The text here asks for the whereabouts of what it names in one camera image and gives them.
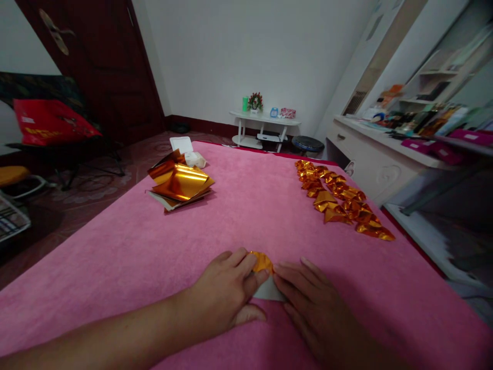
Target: white dresser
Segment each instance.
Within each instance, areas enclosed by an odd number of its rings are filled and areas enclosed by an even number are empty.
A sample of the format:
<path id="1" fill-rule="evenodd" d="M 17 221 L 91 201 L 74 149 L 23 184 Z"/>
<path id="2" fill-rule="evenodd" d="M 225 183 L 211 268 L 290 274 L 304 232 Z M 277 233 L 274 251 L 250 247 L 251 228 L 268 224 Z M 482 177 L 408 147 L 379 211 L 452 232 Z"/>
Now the white dresser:
<path id="1" fill-rule="evenodd" d="M 346 172 L 381 206 L 427 168 L 453 170 L 443 161 L 418 153 L 383 131 L 344 116 L 335 116 L 327 138 L 350 159 Z M 328 148 L 329 160 L 331 150 Z"/>

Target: hand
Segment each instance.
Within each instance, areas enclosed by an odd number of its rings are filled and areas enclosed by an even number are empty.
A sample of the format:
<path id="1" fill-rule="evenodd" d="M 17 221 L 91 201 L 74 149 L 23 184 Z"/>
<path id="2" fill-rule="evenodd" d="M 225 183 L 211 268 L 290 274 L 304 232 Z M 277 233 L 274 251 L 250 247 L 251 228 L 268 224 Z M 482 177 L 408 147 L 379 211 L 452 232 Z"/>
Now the hand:
<path id="1" fill-rule="evenodd" d="M 324 273 L 306 258 L 274 265 L 286 312 L 319 362 L 334 368 L 405 367 L 359 324 Z"/>
<path id="2" fill-rule="evenodd" d="M 177 311 L 185 315 L 193 333 L 191 342 L 199 343 L 253 320 L 266 320 L 259 307 L 248 304 L 269 277 L 267 270 L 251 274 L 256 263 L 257 257 L 244 248 L 223 252 L 192 287 L 177 294 Z"/>

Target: door handle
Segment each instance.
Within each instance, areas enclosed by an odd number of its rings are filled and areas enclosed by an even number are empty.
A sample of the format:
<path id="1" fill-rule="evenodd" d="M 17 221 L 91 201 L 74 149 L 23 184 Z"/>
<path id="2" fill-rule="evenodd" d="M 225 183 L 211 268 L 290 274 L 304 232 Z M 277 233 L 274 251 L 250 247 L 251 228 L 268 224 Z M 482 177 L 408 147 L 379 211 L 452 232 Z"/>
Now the door handle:
<path id="1" fill-rule="evenodd" d="M 75 32 L 72 31 L 72 30 L 69 30 L 69 29 L 66 29 L 66 30 L 61 30 L 60 28 L 58 28 L 57 26 L 53 25 L 52 28 L 49 29 L 50 32 L 58 32 L 58 33 L 69 33 L 71 35 L 74 35 L 75 36 Z"/>
<path id="2" fill-rule="evenodd" d="M 63 41 L 63 38 L 60 34 L 68 33 L 75 36 L 75 32 L 69 29 L 61 30 L 60 28 L 58 28 L 56 24 L 51 20 L 50 16 L 43 9 L 40 9 L 40 17 L 43 20 L 46 28 L 48 28 L 48 31 L 50 31 L 50 35 L 51 37 L 53 37 L 53 40 L 58 46 L 58 49 L 60 49 L 63 54 L 68 56 L 68 47 L 67 45 L 65 45 L 65 42 Z"/>

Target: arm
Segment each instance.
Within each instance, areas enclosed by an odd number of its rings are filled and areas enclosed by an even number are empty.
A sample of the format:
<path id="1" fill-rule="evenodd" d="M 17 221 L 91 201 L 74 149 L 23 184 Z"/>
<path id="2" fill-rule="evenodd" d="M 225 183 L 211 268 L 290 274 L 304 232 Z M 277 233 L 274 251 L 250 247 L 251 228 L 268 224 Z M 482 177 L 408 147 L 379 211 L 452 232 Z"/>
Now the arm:
<path id="1" fill-rule="evenodd" d="M 235 326 L 266 319 L 260 308 L 247 304 L 269 276 L 265 270 L 250 275 L 256 262 L 244 248 L 224 252 L 192 287 L 1 358 L 0 368 L 151 368 Z"/>
<path id="2" fill-rule="evenodd" d="M 274 266 L 274 282 L 288 298 L 286 312 L 327 368 L 410 369 L 359 324 L 324 273 L 306 258 Z"/>

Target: yellow cushion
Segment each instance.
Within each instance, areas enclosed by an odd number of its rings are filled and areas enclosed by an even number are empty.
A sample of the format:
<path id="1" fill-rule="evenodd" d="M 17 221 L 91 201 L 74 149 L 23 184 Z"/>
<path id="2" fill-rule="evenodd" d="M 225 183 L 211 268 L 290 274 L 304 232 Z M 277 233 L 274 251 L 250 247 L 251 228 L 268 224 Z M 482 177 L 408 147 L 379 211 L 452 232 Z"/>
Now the yellow cushion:
<path id="1" fill-rule="evenodd" d="M 18 183 L 30 174 L 29 170 L 22 166 L 0 167 L 0 188 Z"/>

